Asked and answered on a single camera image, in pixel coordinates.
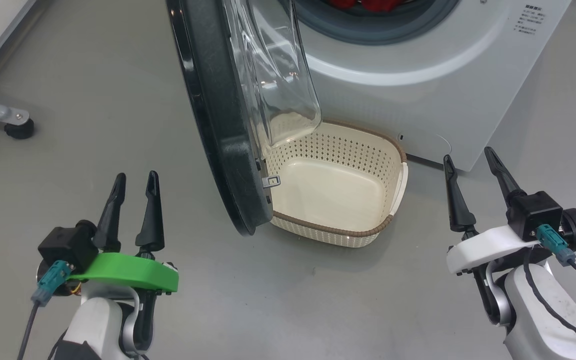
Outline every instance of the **floor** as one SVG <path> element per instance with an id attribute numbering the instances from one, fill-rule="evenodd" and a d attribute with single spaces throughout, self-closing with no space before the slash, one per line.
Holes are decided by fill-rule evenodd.
<path id="1" fill-rule="evenodd" d="M 190 112 L 163 1 L 54 0 L 0 69 L 0 102 L 30 110 L 36 136 L 0 131 L 0 359 L 18 351 L 40 257 L 55 226 L 97 221 L 126 173 L 123 251 L 135 253 L 148 171 L 162 187 L 166 248 L 180 292 L 158 301 L 163 359 L 508 360 L 474 281 L 448 274 L 443 173 L 412 162 L 393 224 L 350 250 L 272 225 L 240 237 L 219 198 Z M 576 1 L 490 141 L 528 192 L 576 207 Z M 483 159 L 461 175 L 477 228 L 505 223 Z M 553 266 L 576 300 L 576 273 Z M 43 359 L 78 299 L 37 317 Z"/>

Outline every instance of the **beige plastic basket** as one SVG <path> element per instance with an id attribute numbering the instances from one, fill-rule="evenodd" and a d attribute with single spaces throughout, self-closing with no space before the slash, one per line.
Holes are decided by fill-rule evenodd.
<path id="1" fill-rule="evenodd" d="M 408 180 L 397 141 L 338 121 L 274 148 L 266 164 L 281 178 L 271 190 L 270 222 L 348 248 L 370 244 L 390 224 Z"/>

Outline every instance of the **caster wheel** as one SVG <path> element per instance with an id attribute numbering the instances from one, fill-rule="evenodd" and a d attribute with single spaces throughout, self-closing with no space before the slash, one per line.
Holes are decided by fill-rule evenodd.
<path id="1" fill-rule="evenodd" d="M 22 125 L 7 123 L 6 126 L 4 126 L 4 132 L 6 132 L 7 136 L 13 139 L 28 139 L 29 137 L 32 137 L 35 132 L 35 122 L 33 119 L 29 118 L 28 121 Z"/>

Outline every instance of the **washing machine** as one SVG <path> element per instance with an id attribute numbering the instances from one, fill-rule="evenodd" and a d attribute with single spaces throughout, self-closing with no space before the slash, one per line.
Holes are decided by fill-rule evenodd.
<path id="1" fill-rule="evenodd" d="M 570 0 L 166 0 L 190 104 L 235 227 L 273 216 L 272 148 L 348 121 L 469 171 Z"/>

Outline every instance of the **cable connector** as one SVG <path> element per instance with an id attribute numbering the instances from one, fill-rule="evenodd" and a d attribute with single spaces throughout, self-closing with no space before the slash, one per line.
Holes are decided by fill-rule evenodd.
<path id="1" fill-rule="evenodd" d="M 39 303 L 40 307 L 45 307 L 53 297 L 55 290 L 68 280 L 75 266 L 68 264 L 64 260 L 53 262 L 48 271 L 37 282 L 37 290 L 30 297 L 33 303 Z"/>
<path id="2" fill-rule="evenodd" d="M 561 266 L 568 267 L 570 266 L 569 260 L 575 261 L 575 253 L 568 248 L 566 240 L 552 226 L 540 225 L 535 234 L 542 246 L 555 255 Z"/>

